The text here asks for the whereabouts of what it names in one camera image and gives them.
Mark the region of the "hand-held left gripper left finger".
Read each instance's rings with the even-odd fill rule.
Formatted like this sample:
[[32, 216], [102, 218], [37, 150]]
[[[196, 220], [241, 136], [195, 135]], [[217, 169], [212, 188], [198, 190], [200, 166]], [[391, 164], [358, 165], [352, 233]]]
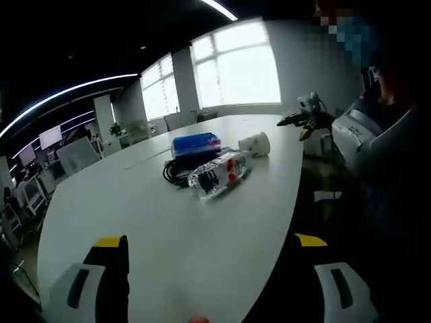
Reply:
[[127, 322], [129, 293], [127, 236], [100, 238], [51, 286], [48, 321]]

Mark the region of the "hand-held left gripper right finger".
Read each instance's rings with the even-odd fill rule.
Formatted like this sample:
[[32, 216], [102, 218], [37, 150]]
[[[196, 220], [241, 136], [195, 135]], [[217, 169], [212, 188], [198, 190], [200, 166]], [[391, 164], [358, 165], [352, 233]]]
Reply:
[[374, 305], [365, 280], [323, 239], [294, 234], [299, 254], [316, 278], [323, 322], [374, 322]]

